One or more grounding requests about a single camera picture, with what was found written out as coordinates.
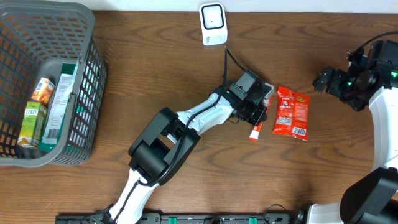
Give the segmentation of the red snack bag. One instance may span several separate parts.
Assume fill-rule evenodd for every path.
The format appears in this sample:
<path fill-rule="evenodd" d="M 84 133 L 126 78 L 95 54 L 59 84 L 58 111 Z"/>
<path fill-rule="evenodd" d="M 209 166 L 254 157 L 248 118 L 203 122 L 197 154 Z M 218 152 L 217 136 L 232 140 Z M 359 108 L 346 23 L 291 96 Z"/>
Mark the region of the red snack bag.
<path fill-rule="evenodd" d="M 278 87 L 277 97 L 273 133 L 307 141 L 310 97 L 285 86 Z"/>

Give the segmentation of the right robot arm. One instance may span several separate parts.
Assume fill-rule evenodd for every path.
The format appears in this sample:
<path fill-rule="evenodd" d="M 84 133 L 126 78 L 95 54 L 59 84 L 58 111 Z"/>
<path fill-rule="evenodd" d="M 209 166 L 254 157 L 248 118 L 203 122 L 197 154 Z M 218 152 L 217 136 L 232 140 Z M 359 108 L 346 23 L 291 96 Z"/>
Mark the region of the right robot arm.
<path fill-rule="evenodd" d="M 315 91 L 337 97 L 355 111 L 368 108 L 373 119 L 372 171 L 349 187 L 341 201 L 310 203 L 295 223 L 397 224 L 397 42 L 384 34 L 348 52 L 346 71 L 325 67 Z"/>

